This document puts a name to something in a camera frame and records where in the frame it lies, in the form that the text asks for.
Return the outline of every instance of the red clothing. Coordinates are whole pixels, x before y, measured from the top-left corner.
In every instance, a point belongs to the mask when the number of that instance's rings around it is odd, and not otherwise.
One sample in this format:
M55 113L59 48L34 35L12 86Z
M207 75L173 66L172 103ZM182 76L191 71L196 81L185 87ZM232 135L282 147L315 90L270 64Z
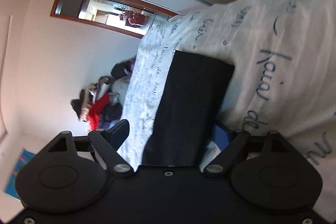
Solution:
M90 131L98 129L99 125L99 115L102 109L110 102L110 96L108 93L105 93L103 97L96 101L90 108L87 119L90 122Z
M133 18L129 18L128 19L128 22L131 24L131 25L144 25L145 23L145 20L146 20L146 16L143 15L143 14L134 14Z

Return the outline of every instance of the pile of clothes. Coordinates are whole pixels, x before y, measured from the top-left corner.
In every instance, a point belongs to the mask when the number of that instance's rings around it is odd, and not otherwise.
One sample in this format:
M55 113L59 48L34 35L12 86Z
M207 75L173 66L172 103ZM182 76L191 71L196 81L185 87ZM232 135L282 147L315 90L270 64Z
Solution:
M119 19L126 22L126 26L139 27L144 26L148 16L145 16L138 10L139 13L125 10L122 14L119 15Z
M100 77L83 88L78 99L71 100L78 120L88 123L88 131L108 130L119 122L134 64L135 58L116 64L111 76Z

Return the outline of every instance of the white duvet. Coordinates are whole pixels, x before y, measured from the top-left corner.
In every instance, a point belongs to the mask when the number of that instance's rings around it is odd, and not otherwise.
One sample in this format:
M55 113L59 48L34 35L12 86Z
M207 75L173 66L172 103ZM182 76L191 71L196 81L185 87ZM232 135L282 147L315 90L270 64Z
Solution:
M226 60L235 73L219 120L286 137L322 175L315 210L335 221L335 18L336 0L237 0L154 27L139 46L122 115L130 136L118 153L141 164L176 50Z

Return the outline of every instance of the round pad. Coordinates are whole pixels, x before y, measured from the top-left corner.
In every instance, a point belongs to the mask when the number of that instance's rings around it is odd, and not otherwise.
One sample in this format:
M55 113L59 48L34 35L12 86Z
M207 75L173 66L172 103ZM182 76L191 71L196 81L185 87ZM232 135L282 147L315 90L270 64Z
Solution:
M39 180L48 188L66 188L78 180L78 172L69 166L51 166L42 170Z
M281 165L268 166L259 173L260 179L273 188L290 188L298 182L297 173Z

